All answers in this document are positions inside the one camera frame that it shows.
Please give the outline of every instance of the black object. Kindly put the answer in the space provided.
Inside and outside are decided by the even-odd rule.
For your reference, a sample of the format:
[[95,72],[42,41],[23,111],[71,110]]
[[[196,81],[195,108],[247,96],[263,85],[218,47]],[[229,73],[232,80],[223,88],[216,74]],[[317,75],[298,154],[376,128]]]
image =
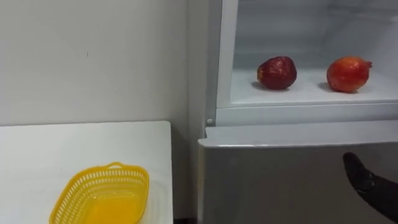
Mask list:
[[398,223],[398,184],[374,175],[352,152],[343,161],[349,182],[359,196],[390,220]]

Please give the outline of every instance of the silver refrigerator door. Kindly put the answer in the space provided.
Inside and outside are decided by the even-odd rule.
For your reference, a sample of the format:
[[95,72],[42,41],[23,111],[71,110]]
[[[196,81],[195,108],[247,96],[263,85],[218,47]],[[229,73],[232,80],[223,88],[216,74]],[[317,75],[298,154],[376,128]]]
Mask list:
[[345,152],[398,182],[398,121],[215,127],[199,140],[204,224],[392,223],[350,186]]

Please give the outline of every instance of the red pomegranate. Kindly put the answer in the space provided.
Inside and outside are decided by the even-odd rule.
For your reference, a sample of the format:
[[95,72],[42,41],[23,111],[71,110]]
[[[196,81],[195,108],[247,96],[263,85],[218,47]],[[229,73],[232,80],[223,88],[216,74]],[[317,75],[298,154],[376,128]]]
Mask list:
[[327,71],[330,88],[334,91],[352,93],[369,79],[372,62],[359,57],[343,57],[333,62]]
[[297,70],[290,57],[274,57],[257,69],[257,80],[271,90],[284,90],[297,78]]

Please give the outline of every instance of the white table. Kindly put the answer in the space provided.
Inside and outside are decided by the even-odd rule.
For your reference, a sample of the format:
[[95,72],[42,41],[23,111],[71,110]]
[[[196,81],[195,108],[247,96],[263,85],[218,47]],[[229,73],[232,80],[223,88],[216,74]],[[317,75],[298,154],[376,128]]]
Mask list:
[[70,178],[113,161],[150,175],[141,223],[172,224],[170,123],[0,127],[0,223],[44,224]]

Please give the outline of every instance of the yellow plastic basket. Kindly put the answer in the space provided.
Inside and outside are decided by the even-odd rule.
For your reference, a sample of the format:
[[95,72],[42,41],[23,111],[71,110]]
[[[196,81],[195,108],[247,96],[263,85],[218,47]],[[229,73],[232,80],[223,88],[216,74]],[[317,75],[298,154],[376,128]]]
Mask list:
[[50,224],[135,224],[148,189],[148,172],[139,166],[113,162],[83,170],[63,190]]

